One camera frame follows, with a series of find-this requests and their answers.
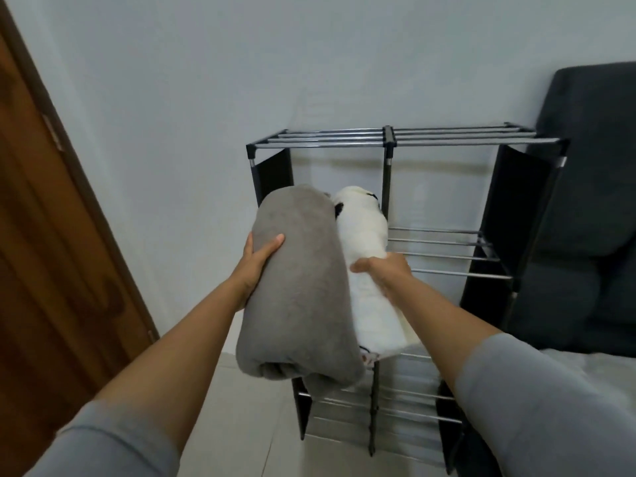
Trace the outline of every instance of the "sleeve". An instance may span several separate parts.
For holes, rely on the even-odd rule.
[[[455,397],[508,477],[636,469],[636,417],[511,335],[489,337],[474,350]]]
[[[174,477],[179,453],[148,420],[100,401],[84,405],[25,477]]]

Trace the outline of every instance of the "brown door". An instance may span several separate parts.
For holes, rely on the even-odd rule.
[[[0,38],[3,477],[26,472],[55,431],[156,334],[9,39]]]

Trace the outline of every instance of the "door hinge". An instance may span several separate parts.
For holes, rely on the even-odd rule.
[[[55,147],[57,148],[58,151],[64,152],[64,147],[62,146],[62,143],[60,142],[60,138],[57,136],[57,132],[53,128],[53,124],[51,123],[51,120],[48,118],[46,114],[42,114],[42,118],[44,119],[44,124],[46,125],[46,128],[48,128],[48,132],[51,134],[51,138],[53,139],[53,143],[55,144]]]

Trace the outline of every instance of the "gray fleece blanket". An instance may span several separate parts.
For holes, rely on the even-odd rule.
[[[254,250],[285,234],[247,302],[238,367],[269,380],[303,377],[321,398],[364,375],[333,203],[309,185],[271,192],[252,227]]]

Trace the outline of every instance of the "person's left hand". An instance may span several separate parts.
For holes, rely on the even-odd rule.
[[[269,256],[273,255],[278,248],[281,247],[285,236],[279,234],[274,239],[266,243],[258,251],[254,252],[254,239],[252,233],[247,236],[245,247],[243,248],[243,257],[234,268],[228,280],[233,281],[240,292],[239,310],[245,308],[247,299],[256,288],[258,280],[261,278],[263,266]]]

